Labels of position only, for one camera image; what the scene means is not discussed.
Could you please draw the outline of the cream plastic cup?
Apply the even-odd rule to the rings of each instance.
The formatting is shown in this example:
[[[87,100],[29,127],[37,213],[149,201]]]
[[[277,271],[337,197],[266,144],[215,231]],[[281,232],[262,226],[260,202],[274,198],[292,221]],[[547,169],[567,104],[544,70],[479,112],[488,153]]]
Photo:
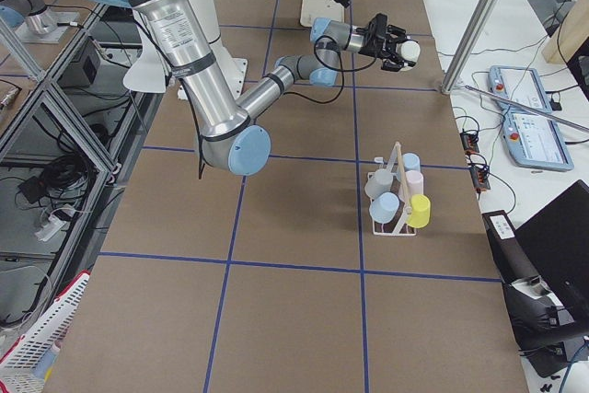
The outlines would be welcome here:
[[[415,40],[406,40],[397,45],[397,54],[401,58],[401,71],[409,71],[417,64],[421,47]]]

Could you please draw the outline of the blue cup front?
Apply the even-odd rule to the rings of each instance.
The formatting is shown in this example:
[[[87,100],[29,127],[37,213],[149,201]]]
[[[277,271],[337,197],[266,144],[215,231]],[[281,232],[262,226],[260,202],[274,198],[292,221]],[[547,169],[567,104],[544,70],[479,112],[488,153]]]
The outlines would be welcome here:
[[[411,152],[404,153],[402,160],[406,171],[421,171],[421,160],[417,154]]]

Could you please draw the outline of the blue cup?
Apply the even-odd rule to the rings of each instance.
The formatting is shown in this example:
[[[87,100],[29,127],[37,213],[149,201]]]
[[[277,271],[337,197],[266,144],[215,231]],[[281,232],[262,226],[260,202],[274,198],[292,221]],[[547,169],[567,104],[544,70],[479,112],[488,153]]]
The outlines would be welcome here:
[[[372,200],[369,207],[369,214],[374,222],[387,224],[394,218],[398,208],[398,196],[392,192],[386,192],[375,200]]]
[[[417,154],[411,152],[404,153],[402,160],[406,171],[421,171],[421,160]]]

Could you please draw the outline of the pink plastic cup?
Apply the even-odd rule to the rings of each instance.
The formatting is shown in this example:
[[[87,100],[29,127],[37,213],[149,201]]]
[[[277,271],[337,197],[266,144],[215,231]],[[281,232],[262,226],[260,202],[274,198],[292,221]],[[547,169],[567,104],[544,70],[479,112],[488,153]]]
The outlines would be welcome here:
[[[407,170],[405,177],[408,185],[408,191],[405,192],[402,188],[399,188],[399,198],[405,202],[411,196],[415,194],[423,194],[424,189],[424,177],[418,170]]]

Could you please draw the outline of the grey plastic cup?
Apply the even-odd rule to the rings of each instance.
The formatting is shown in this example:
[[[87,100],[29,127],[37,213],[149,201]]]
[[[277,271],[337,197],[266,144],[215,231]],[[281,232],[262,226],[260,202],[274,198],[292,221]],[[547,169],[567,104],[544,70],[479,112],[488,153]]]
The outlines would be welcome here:
[[[364,186],[365,194],[372,200],[390,192],[395,175],[385,168],[376,170]]]

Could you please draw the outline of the yellow plastic cup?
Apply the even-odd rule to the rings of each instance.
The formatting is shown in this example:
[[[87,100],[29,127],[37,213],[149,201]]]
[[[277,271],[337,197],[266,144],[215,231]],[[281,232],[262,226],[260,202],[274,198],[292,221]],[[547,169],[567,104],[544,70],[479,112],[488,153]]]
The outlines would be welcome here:
[[[424,228],[430,222],[431,201],[424,194],[414,194],[410,197],[410,215],[407,225],[412,228]]]

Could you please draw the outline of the wooden rack dowel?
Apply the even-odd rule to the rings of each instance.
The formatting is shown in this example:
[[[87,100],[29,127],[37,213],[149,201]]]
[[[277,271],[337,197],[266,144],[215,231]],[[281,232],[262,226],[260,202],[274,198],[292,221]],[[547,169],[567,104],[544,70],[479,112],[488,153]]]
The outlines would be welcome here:
[[[404,161],[402,158],[402,150],[400,142],[395,143],[395,151],[397,154],[397,177],[399,180],[399,198],[403,201],[403,211],[404,214],[410,215],[412,210],[410,206],[410,190],[409,185],[406,178],[406,171],[404,166]]]

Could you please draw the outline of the cream serving tray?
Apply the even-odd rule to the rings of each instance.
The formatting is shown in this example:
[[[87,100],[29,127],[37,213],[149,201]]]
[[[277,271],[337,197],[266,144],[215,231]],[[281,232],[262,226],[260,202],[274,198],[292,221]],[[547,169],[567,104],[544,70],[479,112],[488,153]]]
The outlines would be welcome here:
[[[334,0],[302,0],[299,23],[305,28],[311,28],[318,17],[342,22],[344,12],[344,6]]]

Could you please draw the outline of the black usb hub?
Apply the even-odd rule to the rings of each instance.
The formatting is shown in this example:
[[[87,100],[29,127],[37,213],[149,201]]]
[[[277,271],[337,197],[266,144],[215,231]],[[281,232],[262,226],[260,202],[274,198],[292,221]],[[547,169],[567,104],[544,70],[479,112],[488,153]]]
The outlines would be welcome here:
[[[460,140],[466,155],[473,155],[479,152],[479,138],[476,134],[462,132],[460,134]]]
[[[477,194],[481,194],[482,192],[489,191],[491,189],[491,185],[488,180],[489,171],[486,167],[470,165],[469,172],[473,187]]]

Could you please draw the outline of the teach pendant far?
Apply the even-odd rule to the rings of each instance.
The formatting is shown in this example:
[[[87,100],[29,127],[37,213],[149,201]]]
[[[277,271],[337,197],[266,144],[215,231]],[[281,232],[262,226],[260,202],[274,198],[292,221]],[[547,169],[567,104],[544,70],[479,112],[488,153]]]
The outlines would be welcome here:
[[[489,69],[488,78],[491,93],[529,108],[552,112],[535,68],[494,65]]]

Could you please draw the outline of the teach pendant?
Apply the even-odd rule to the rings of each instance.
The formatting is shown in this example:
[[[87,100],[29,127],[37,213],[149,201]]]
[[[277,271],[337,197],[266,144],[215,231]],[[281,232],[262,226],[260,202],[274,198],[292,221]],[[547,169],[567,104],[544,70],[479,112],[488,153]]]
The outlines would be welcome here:
[[[554,121],[508,110],[502,137],[512,160],[519,167],[553,171],[574,169],[572,157]]]
[[[494,65],[489,69],[488,78],[491,93],[529,108],[552,112],[535,68]]]

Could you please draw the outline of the teach pendant near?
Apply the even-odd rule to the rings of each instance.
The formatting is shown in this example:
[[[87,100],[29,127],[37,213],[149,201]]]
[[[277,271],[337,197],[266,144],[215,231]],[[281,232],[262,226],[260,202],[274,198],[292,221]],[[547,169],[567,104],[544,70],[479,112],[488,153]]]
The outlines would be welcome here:
[[[519,167],[553,171],[574,169],[572,157],[554,121],[508,110],[502,137],[512,160]]]

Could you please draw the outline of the white plastic basket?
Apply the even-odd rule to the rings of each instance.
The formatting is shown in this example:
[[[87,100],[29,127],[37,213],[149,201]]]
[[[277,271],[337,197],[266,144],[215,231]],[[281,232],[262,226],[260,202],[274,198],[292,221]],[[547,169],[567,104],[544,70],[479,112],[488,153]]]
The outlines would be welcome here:
[[[80,272],[1,358],[2,392],[42,392],[89,277]]]

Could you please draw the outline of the aluminium frame post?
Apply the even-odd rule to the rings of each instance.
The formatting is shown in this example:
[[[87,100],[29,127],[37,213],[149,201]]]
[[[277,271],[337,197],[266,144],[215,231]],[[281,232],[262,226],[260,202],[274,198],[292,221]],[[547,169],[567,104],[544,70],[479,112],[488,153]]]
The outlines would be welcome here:
[[[474,46],[498,0],[479,0],[445,73],[441,92],[449,94],[463,71]]]

